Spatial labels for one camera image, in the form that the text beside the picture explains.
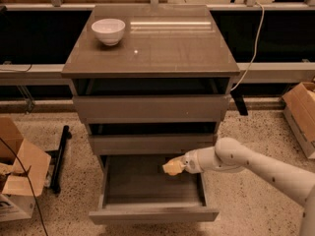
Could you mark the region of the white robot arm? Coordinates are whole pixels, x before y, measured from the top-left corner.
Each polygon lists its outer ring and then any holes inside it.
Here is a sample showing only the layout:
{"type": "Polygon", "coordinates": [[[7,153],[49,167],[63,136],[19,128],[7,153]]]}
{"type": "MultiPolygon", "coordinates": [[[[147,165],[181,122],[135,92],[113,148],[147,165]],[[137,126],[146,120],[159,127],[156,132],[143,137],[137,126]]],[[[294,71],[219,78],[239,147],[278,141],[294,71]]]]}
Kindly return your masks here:
{"type": "Polygon", "coordinates": [[[213,170],[237,172],[246,168],[304,208],[299,236],[315,236],[315,174],[256,152],[233,138],[220,138],[213,147],[189,150],[162,166],[175,176],[213,170]]]}

